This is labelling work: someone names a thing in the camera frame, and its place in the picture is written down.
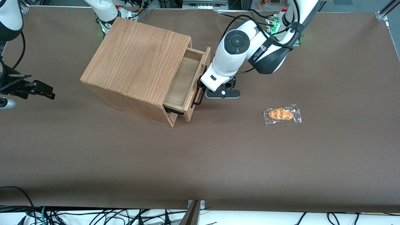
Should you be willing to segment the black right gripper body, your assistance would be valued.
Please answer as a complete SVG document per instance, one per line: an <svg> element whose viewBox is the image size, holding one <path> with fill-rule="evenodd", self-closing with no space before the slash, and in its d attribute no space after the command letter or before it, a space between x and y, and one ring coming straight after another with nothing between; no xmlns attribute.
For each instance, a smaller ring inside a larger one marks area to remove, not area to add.
<svg viewBox="0 0 400 225"><path fill-rule="evenodd" d="M20 74L15 69L7 66L3 60L1 62L1 73L0 73L0 89L3 95L17 96L17 89L25 88L31 89L28 84L30 82L25 79L30 78L32 75Z"/></svg>

